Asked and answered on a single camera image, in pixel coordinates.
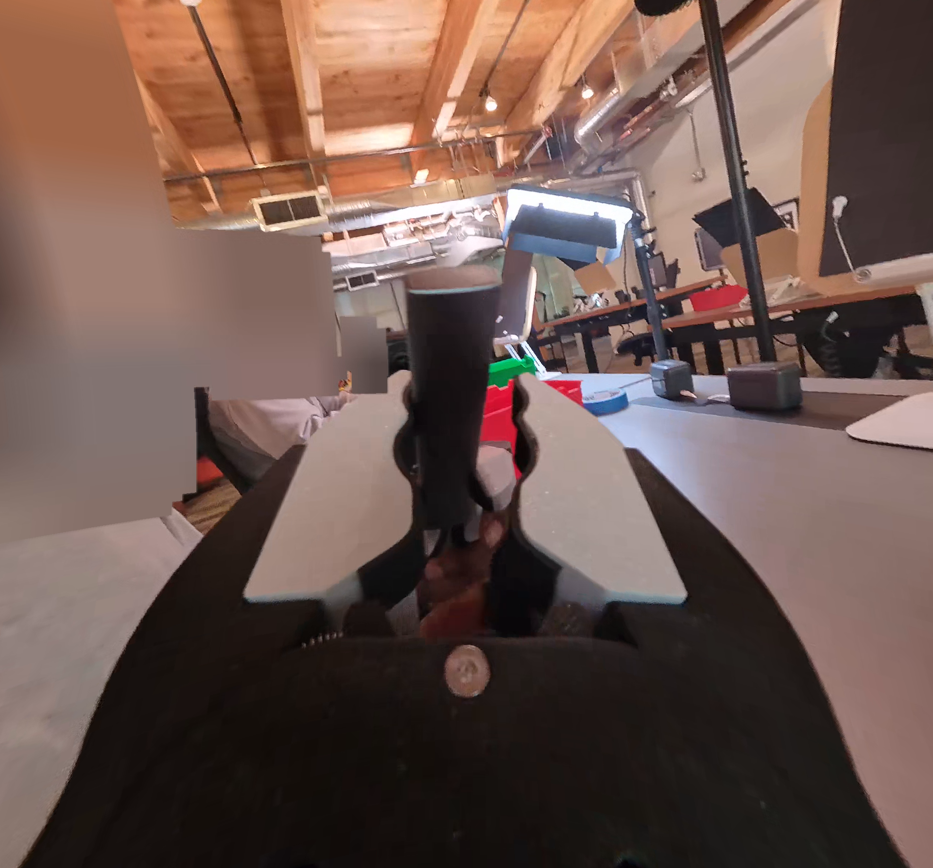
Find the green plastic bin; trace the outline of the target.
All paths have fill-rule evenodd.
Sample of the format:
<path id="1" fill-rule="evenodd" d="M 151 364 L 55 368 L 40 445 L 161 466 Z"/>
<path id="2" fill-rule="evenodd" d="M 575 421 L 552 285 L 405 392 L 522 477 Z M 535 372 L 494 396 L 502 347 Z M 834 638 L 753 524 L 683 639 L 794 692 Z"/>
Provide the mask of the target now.
<path id="1" fill-rule="evenodd" d="M 538 359 L 534 356 L 524 356 L 519 359 L 503 358 L 490 364 L 488 369 L 488 387 L 507 388 L 510 383 L 523 374 L 536 376 Z"/>

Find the red plastic bin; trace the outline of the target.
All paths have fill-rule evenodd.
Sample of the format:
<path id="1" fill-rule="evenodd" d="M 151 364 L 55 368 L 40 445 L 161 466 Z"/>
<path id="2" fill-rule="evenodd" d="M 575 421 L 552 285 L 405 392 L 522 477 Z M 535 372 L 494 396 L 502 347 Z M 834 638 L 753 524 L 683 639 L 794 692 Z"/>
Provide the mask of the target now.
<path id="1" fill-rule="evenodd" d="M 738 305 L 747 296 L 747 289 L 737 284 L 726 284 L 696 291 L 690 295 L 694 313 L 706 313 Z"/>
<path id="2" fill-rule="evenodd" d="M 579 406 L 582 402 L 582 381 L 578 379 L 552 379 L 546 382 L 562 395 Z M 517 427 L 514 422 L 514 380 L 505 386 L 490 385 L 487 388 L 481 444 L 491 444 L 514 452 Z"/>

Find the silver air duct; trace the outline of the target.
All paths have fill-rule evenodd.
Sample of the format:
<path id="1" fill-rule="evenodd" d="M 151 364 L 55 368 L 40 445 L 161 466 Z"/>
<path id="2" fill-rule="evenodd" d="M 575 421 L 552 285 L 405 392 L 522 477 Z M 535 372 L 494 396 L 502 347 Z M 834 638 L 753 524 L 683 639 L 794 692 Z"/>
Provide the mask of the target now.
<path id="1" fill-rule="evenodd" d="M 601 94 L 577 120 L 573 141 L 576 149 L 567 162 L 571 175 L 582 174 L 597 156 L 614 149 L 617 138 L 631 120 L 649 113 L 654 103 L 647 97 L 627 98 L 617 86 Z"/>

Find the ceiling air vent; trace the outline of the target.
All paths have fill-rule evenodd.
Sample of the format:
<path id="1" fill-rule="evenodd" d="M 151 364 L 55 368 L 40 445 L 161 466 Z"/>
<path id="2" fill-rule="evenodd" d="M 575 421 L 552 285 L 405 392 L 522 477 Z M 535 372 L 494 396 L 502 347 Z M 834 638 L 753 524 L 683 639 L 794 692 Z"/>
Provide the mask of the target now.
<path id="1" fill-rule="evenodd" d="M 317 191 L 256 197 L 250 205 L 263 232 L 322 229 L 329 222 L 325 202 Z"/>

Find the led panel light stand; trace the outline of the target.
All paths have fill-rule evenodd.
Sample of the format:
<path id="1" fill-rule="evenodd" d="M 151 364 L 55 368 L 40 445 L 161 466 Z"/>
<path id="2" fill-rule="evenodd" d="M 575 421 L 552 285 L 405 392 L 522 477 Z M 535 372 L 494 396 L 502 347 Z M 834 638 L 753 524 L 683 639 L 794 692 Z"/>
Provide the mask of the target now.
<path id="1" fill-rule="evenodd" d="M 659 398 L 696 401 L 691 366 L 673 360 L 663 335 L 645 214 L 624 199 L 529 185 L 510 186 L 506 205 L 503 232 L 511 251 L 551 256 L 583 267 L 597 260 L 600 248 L 619 252 L 627 238 L 633 241 L 657 357 L 650 369 L 652 389 Z"/>

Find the black pole stand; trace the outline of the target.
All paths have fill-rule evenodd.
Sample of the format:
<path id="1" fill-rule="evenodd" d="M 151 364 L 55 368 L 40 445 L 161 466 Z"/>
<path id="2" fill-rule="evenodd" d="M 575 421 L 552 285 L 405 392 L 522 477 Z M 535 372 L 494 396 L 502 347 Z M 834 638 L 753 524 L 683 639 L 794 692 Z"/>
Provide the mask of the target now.
<path id="1" fill-rule="evenodd" d="M 660 18 L 686 6 L 691 0 L 635 0 L 636 10 Z M 729 403 L 742 411 L 769 414 L 797 411 L 802 406 L 799 366 L 776 359 L 774 338 L 769 326 L 769 308 L 761 278 L 757 238 L 753 234 L 747 207 L 746 174 L 738 122 L 729 80 L 725 39 L 717 0 L 697 0 L 706 47 L 711 87 L 717 107 L 717 120 L 729 180 L 730 199 L 738 208 L 738 226 L 743 265 L 749 288 L 750 309 L 760 361 L 729 370 Z"/>

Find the black board with tan backing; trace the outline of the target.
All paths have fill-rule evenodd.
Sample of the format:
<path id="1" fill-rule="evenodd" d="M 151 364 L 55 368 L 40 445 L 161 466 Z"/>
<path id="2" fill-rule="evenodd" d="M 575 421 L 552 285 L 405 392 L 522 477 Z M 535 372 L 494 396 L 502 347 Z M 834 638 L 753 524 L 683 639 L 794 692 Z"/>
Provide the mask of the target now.
<path id="1" fill-rule="evenodd" d="M 798 266 L 825 295 L 931 281 L 932 0 L 842 0 L 802 140 Z"/>

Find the white rimmed panel lamp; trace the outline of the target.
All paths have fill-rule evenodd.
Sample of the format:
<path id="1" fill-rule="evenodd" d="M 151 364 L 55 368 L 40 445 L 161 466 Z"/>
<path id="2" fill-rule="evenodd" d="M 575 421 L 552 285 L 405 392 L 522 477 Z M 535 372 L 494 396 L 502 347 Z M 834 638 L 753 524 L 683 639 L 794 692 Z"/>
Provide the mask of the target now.
<path id="1" fill-rule="evenodd" d="M 533 330 L 537 275 L 531 253 L 509 247 L 504 252 L 502 283 L 494 327 L 494 347 L 518 359 L 517 348 L 532 361 L 537 377 L 546 369 L 530 339 Z"/>

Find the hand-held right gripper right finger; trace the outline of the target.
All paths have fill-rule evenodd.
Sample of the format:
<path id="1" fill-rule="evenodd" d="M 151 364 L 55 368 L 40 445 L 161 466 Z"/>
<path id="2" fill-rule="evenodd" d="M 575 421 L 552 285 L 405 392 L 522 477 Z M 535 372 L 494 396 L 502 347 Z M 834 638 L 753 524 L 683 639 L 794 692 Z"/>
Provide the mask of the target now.
<path id="1" fill-rule="evenodd" d="M 687 589 L 622 442 L 532 375 L 519 379 L 533 464 L 513 528 L 554 571 L 547 605 L 681 605 Z"/>

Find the person's left hand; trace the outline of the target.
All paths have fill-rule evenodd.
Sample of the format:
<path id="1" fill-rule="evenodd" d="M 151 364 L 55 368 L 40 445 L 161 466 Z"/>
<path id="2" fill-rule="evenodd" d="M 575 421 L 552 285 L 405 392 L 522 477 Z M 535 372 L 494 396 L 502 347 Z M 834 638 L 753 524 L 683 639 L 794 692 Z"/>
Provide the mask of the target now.
<path id="1" fill-rule="evenodd" d="M 467 639 L 488 631 L 487 588 L 492 564 L 508 531 L 507 512 L 485 512 L 478 537 L 445 543 L 429 558 L 419 582 L 424 610 L 419 635 L 427 641 Z"/>

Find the cardboard sheet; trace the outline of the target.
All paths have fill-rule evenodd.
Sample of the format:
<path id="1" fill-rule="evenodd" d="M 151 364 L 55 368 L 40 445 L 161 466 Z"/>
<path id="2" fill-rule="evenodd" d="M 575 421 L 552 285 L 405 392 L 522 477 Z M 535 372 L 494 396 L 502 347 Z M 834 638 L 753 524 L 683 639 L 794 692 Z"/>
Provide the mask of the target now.
<path id="1" fill-rule="evenodd" d="M 798 232 L 782 228 L 757 237 L 761 278 L 765 285 L 783 278 L 798 278 Z M 748 289 L 740 244 L 721 249 L 721 258 L 735 283 Z"/>

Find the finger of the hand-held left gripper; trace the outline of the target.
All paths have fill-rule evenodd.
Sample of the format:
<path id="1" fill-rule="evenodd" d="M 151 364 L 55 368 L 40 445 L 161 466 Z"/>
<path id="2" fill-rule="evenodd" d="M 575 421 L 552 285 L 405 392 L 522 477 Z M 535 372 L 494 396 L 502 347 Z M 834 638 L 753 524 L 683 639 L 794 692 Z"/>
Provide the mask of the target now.
<path id="1" fill-rule="evenodd" d="M 476 474 L 481 489 L 492 504 L 490 511 L 507 510 L 517 485 L 511 449 L 502 444 L 481 444 L 477 454 Z"/>

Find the black flag panel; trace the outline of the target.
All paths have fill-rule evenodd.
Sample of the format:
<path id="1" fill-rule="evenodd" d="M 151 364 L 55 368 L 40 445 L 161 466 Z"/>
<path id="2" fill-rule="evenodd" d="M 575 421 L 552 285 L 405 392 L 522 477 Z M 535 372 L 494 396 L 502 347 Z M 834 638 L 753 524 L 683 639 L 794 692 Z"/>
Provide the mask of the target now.
<path id="1" fill-rule="evenodd" d="M 751 227 L 755 236 L 786 228 L 781 216 L 758 188 L 749 188 L 746 194 Z M 731 199 L 697 213 L 692 219 L 719 246 L 729 247 L 740 243 L 738 208 Z"/>

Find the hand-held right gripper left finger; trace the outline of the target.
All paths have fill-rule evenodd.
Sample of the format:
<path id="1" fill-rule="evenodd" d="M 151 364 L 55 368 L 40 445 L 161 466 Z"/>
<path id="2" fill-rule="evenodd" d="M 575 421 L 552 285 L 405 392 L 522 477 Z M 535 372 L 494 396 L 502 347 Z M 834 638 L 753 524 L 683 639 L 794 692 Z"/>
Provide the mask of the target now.
<path id="1" fill-rule="evenodd" d="M 350 402 L 301 456 L 251 576 L 251 603 L 364 600 L 397 605 L 413 594 L 425 558 L 413 530 L 410 481 L 395 458 L 407 421 L 406 371 L 384 394 Z"/>

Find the long wooden desk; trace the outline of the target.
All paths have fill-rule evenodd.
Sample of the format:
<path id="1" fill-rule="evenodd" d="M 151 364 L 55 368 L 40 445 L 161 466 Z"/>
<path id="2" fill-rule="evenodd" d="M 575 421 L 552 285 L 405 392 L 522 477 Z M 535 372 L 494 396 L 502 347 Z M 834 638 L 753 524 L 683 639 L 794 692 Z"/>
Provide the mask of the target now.
<path id="1" fill-rule="evenodd" d="M 664 344 L 675 356 L 686 361 L 697 372 L 693 347 L 703 346 L 706 372 L 723 375 L 726 366 L 720 345 L 755 335 L 754 326 L 745 324 L 751 319 L 749 308 L 738 304 L 720 306 L 702 311 L 683 313 L 682 304 L 697 294 L 712 292 L 699 286 L 678 290 L 661 291 L 659 307 L 671 307 L 675 314 L 663 315 L 660 328 Z M 647 320 L 647 301 L 623 302 L 609 307 L 571 314 L 543 324 L 543 330 L 555 337 L 579 334 L 583 344 L 583 356 L 590 373 L 599 371 L 598 360 L 592 345 L 595 332 L 612 326 L 628 325 L 636 320 Z M 836 330 L 848 334 L 848 340 L 856 343 L 861 353 L 866 353 L 867 334 L 880 330 L 899 333 L 906 327 L 927 323 L 927 313 L 920 294 L 913 287 L 898 286 L 880 290 L 863 290 L 835 296 L 814 296 L 786 302 L 769 309 L 769 326 L 774 339 L 793 335 L 798 345 L 827 340 L 828 334 Z"/>

